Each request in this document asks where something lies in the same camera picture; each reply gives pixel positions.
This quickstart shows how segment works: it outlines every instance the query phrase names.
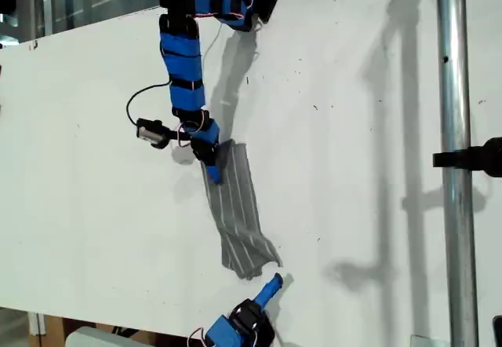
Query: metal pole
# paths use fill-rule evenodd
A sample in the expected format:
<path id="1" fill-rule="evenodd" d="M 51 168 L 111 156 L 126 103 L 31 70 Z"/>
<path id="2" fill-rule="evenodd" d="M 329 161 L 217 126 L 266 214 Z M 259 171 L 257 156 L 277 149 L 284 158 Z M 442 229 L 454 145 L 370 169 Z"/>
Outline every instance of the metal pole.
<path id="1" fill-rule="evenodd" d="M 438 0 L 442 150 L 471 145 L 465 0 Z M 478 347 L 472 177 L 444 169 L 446 264 L 452 347 Z"/>

